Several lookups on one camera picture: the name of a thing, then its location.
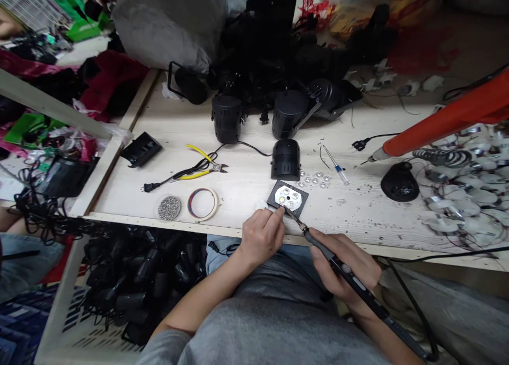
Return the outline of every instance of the black electrical cable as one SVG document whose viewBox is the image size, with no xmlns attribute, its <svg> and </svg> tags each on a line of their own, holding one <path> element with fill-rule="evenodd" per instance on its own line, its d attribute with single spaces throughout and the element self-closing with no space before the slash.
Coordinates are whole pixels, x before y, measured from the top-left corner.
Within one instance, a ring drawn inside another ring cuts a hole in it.
<svg viewBox="0 0 509 365">
<path fill-rule="evenodd" d="M 267 154 L 267 153 L 263 153 L 260 149 L 256 148 L 256 147 L 253 147 L 252 145 L 248 144 L 248 143 L 245 143 L 244 141 L 240 141 L 240 140 L 237 140 L 237 143 L 239 144 L 242 144 L 242 145 L 246 145 L 250 148 L 253 148 L 254 150 L 256 150 L 259 154 L 261 154 L 262 156 L 265 156 L 265 157 L 270 157 L 272 156 L 272 154 Z"/>
<path fill-rule="evenodd" d="M 367 143 L 369 143 L 374 138 L 377 138 L 377 137 L 386 137 L 386 136 L 396 136 L 396 135 L 399 135 L 400 133 L 401 132 L 398 132 L 398 133 L 386 133 L 385 135 L 371 136 L 371 137 L 365 138 L 364 140 L 358 140 L 358 141 L 354 142 L 352 144 L 352 146 L 360 152 L 361 150 L 364 150 L 364 148 L 366 147 Z"/>
<path fill-rule="evenodd" d="M 394 259 L 394 258 L 391 258 L 391 260 L 393 262 L 398 262 L 398 263 L 416 263 L 416 262 L 427 261 L 430 259 L 473 256 L 473 255 L 489 254 L 489 253 L 493 253 L 493 252 L 501 252 L 501 251 L 508 251 L 508 250 L 509 250 L 509 246 L 505 246 L 505 247 L 498 247 L 498 248 L 488 248 L 486 250 L 469 251 L 469 252 L 458 253 L 458 254 L 430 255 L 430 256 L 423 256 L 423 257 L 416 258 L 416 259 Z"/>
<path fill-rule="evenodd" d="M 242 145 L 246 145 L 254 150 L 256 150 L 259 154 L 261 154 L 262 156 L 265 156 L 265 157 L 270 157 L 272 156 L 272 154 L 267 154 L 267 153 L 263 153 L 260 149 L 256 148 L 256 147 L 253 147 L 252 145 L 248 144 L 248 143 L 245 143 L 244 141 L 237 141 L 238 143 L 242 144 Z M 226 144 L 223 144 L 221 145 L 218 149 L 216 149 L 215 151 L 213 151 L 212 153 L 209 153 L 208 156 L 212 159 L 212 160 L 215 160 L 217 157 L 218 157 L 218 151 L 224 147 Z M 198 164 L 196 164 L 195 166 L 191 167 L 191 168 L 188 168 L 188 169 L 184 169 L 178 173 L 175 173 L 173 175 L 171 175 L 170 177 L 168 177 L 166 180 L 162 181 L 162 182 L 154 182 L 154 183 L 146 183 L 143 185 L 143 191 L 146 192 L 146 193 L 150 193 L 152 190 L 154 189 L 157 189 L 158 187 L 160 187 L 161 185 L 164 185 L 166 184 L 166 182 L 169 182 L 171 180 L 178 180 L 179 178 L 181 178 L 182 176 L 185 176 L 187 174 L 191 174 L 191 173 L 194 173 L 195 171 L 203 171 L 203 170 L 206 170 L 210 165 L 210 161 L 207 160 L 206 158 L 203 158 L 201 159 Z"/>
<path fill-rule="evenodd" d="M 477 87 L 482 86 L 483 84 L 488 83 L 491 79 L 493 79 L 495 76 L 497 76 L 498 74 L 500 74 L 502 71 L 506 70 L 507 68 L 509 68 L 509 63 L 506 63 L 505 65 L 499 67 L 498 69 L 496 69 L 492 73 L 490 73 L 490 74 L 482 77 L 481 79 L 479 79 L 479 80 L 469 84 L 468 86 L 458 87 L 458 88 L 454 88 L 453 90 L 449 90 L 446 93 L 444 93 L 444 96 L 442 97 L 442 100 L 445 101 L 445 102 L 454 100 L 458 96 L 462 95 L 464 92 L 473 90 L 473 89 L 475 89 Z"/>
<path fill-rule="evenodd" d="M 384 258 L 384 259 L 387 260 L 387 263 L 389 264 L 390 268 L 392 269 L 392 272 L 394 273 L 394 276 L 396 277 L 396 279 L 398 280 L 399 284 L 401 285 L 403 291 L 405 292 L 405 294 L 407 295 L 408 299 L 410 300 L 410 302 L 414 306 L 415 312 L 417 312 L 417 315 L 419 316 L 420 321 L 423 324 L 424 331 L 426 332 L 426 336 L 428 337 L 429 345 L 431 346 L 431 354 L 429 354 L 426 357 L 426 359 L 429 362 L 437 362 L 438 361 L 438 355 L 439 355 L 439 353 L 438 353 L 438 340 L 437 340 L 435 334 L 433 333 L 433 330 L 431 329 L 431 326 L 429 325 L 429 322 L 426 319 L 426 316 L 424 316 L 423 311 L 419 307 L 419 304 L 417 304 L 417 301 L 415 300 L 414 296 L 412 295 L 412 293 L 408 289 L 407 285 L 405 284 L 405 282 L 401 278 L 399 272 L 396 270 L 396 267 L 394 267 L 394 265 L 392 264 L 392 262 L 388 258 Z"/>
</svg>

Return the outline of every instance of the power cord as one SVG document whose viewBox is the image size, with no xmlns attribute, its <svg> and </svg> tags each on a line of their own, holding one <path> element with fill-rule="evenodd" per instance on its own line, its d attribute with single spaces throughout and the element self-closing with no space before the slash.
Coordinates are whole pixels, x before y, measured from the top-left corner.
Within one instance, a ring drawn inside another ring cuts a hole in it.
<svg viewBox="0 0 509 365">
<path fill-rule="evenodd" d="M 416 259 L 391 259 L 391 260 L 393 262 L 397 262 L 397 263 L 416 263 L 416 262 L 427 261 L 430 259 L 472 256 L 472 255 L 489 254 L 489 253 L 493 253 L 493 252 L 501 252 L 501 251 L 507 251 L 507 250 L 509 250 L 509 246 L 498 247 L 498 248 L 488 248 L 486 250 L 469 251 L 469 252 L 458 253 L 458 254 L 430 255 L 430 256 L 423 256 L 421 258 L 416 258 Z"/>
<path fill-rule="evenodd" d="M 352 144 L 352 146 L 357 149 L 359 152 L 361 150 L 364 150 L 364 148 L 366 147 L 367 143 L 369 143 L 372 139 L 374 138 L 377 138 L 377 137 L 385 137 L 385 136 L 396 136 L 396 135 L 399 135 L 399 133 L 388 133 L 386 135 L 376 135 L 376 136 L 372 136 L 372 137 L 368 137 L 364 140 L 360 140 L 360 141 L 356 141 Z"/>
<path fill-rule="evenodd" d="M 426 316 L 424 316 L 423 311 L 419 307 L 419 304 L 417 304 L 417 302 L 415 301 L 414 296 L 412 295 L 412 293 L 408 289 L 407 285 L 405 284 L 405 282 L 401 278 L 399 272 L 396 270 L 396 267 L 394 267 L 394 265 L 392 264 L 392 262 L 388 258 L 384 258 L 384 259 L 389 264 L 392 272 L 394 273 L 394 276 L 398 280 L 398 282 L 401 285 L 403 291 L 405 292 L 405 294 L 407 295 L 408 299 L 412 303 L 412 305 L 413 305 L 413 307 L 415 309 L 415 312 L 417 312 L 417 315 L 419 316 L 420 321 L 422 322 L 424 331 L 426 332 L 426 336 L 428 337 L 429 345 L 431 346 L 431 354 L 428 354 L 426 359 L 429 362 L 437 362 L 438 361 L 438 356 L 439 356 L 439 353 L 438 353 L 438 340 L 437 340 L 435 334 L 433 333 L 433 330 L 431 329 L 431 326 L 429 325 L 429 322 L 426 319 Z"/>
<path fill-rule="evenodd" d="M 267 154 L 267 153 L 263 153 L 260 149 L 248 144 L 248 143 L 245 143 L 244 141 L 237 141 L 239 144 L 242 144 L 242 145 L 246 145 L 254 150 L 256 150 L 259 154 L 261 154 L 262 156 L 265 156 L 265 157 L 270 157 L 272 156 L 272 154 Z M 218 151 L 224 147 L 226 144 L 223 144 L 221 145 L 218 149 L 216 149 L 215 151 L 213 151 L 212 153 L 209 153 L 208 156 L 212 159 L 212 160 L 216 160 L 216 158 L 218 157 Z M 172 176 L 168 177 L 166 180 L 162 181 L 162 182 L 155 182 L 155 183 L 146 183 L 146 184 L 143 184 L 143 191 L 145 193 L 150 193 L 152 190 L 155 190 L 157 188 L 159 188 L 161 185 L 164 185 L 166 184 L 166 182 L 169 182 L 169 181 L 172 181 L 172 180 L 178 180 L 179 178 L 181 178 L 182 176 L 185 176 L 187 174 L 191 174 L 191 173 L 194 173 L 195 171 L 203 171 L 203 170 L 206 170 L 210 165 L 210 161 L 207 160 L 206 158 L 203 158 L 201 159 L 195 166 L 189 168 L 189 169 L 184 169 L 178 173 L 175 173 L 173 174 Z"/>
</svg>

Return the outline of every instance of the screwdriver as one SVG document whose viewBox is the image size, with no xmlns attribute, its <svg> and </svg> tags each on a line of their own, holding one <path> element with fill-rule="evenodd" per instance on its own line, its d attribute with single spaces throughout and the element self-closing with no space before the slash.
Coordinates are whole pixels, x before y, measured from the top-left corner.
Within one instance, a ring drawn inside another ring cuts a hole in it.
<svg viewBox="0 0 509 365">
<path fill-rule="evenodd" d="M 339 166 L 338 164 L 336 164 L 336 161 L 334 161 L 334 159 L 332 158 L 332 155 L 329 153 L 329 150 L 327 149 L 327 147 L 325 145 L 322 145 L 322 147 L 325 149 L 325 152 L 327 152 L 327 154 L 329 155 L 332 163 L 334 164 L 334 167 L 336 168 L 336 171 L 338 172 L 339 176 L 341 177 L 341 179 L 343 180 L 343 184 L 345 185 L 350 185 L 350 181 L 348 180 L 348 178 L 346 177 L 346 174 L 345 172 L 343 171 L 343 169 L 341 168 L 341 166 Z"/>
<path fill-rule="evenodd" d="M 311 243 L 313 246 L 316 246 L 323 252 L 323 255 L 329 262 L 332 270 L 337 276 L 342 277 L 346 280 L 346 282 L 352 287 L 352 289 L 357 293 L 360 298 L 367 304 L 367 306 L 375 313 L 375 315 L 383 321 L 395 334 L 400 338 L 401 341 L 405 343 L 407 347 L 409 347 L 419 358 L 423 361 L 426 361 L 427 354 L 420 347 L 420 345 L 408 334 L 405 329 L 396 321 L 392 319 L 392 316 L 389 314 L 389 311 L 385 309 L 384 306 L 380 304 L 380 302 L 375 298 L 375 296 L 367 289 L 365 285 L 359 280 L 357 276 L 353 273 L 350 266 L 346 263 L 343 263 L 338 256 L 329 250 L 325 245 L 318 242 L 309 232 L 309 227 L 304 222 L 293 214 L 293 212 L 285 207 L 286 213 L 292 217 L 292 219 L 298 223 L 299 228 L 304 233 L 304 237 L 306 241 Z"/>
</svg>

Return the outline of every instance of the gray pants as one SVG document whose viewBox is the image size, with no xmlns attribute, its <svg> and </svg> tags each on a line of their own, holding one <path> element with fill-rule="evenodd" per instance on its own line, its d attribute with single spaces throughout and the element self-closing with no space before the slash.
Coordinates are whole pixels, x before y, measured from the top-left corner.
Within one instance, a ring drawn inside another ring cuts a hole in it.
<svg viewBox="0 0 509 365">
<path fill-rule="evenodd" d="M 240 244 L 242 241 L 240 238 L 229 238 L 212 234 L 207 235 L 207 240 L 214 242 L 217 248 L 219 248 L 219 251 L 223 254 L 226 254 L 226 248 L 228 246 L 232 244 Z M 275 256 L 278 255 L 282 256 L 284 259 L 290 258 L 290 260 L 295 262 L 295 264 L 309 275 L 315 283 L 324 288 L 322 280 L 314 268 L 313 258 L 311 257 L 309 247 L 284 244 L 275 254 Z M 207 246 L 207 275 L 217 270 L 227 259 L 228 256 L 216 253 L 213 249 Z"/>
</svg>

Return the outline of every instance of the wire cutters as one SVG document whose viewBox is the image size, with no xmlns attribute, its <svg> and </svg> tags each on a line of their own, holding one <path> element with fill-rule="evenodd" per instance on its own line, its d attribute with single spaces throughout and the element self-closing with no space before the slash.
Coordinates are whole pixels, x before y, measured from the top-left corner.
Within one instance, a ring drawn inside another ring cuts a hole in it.
<svg viewBox="0 0 509 365">
<path fill-rule="evenodd" d="M 188 148 L 191 148 L 191 149 L 197 151 L 202 156 L 204 156 L 207 159 L 207 161 L 209 161 L 212 164 L 212 169 L 207 169 L 205 171 L 201 171 L 201 172 L 198 172 L 196 174 L 192 174 L 192 175 L 188 175 L 188 176 L 182 176 L 182 177 L 178 178 L 179 180 L 192 180 L 192 179 L 204 176 L 206 174 L 209 174 L 210 172 L 227 173 L 227 171 L 223 170 L 223 168 L 228 167 L 228 165 L 215 163 L 214 160 L 212 160 L 203 150 L 201 150 L 200 148 L 195 147 L 194 145 L 186 144 L 186 146 Z"/>
</svg>

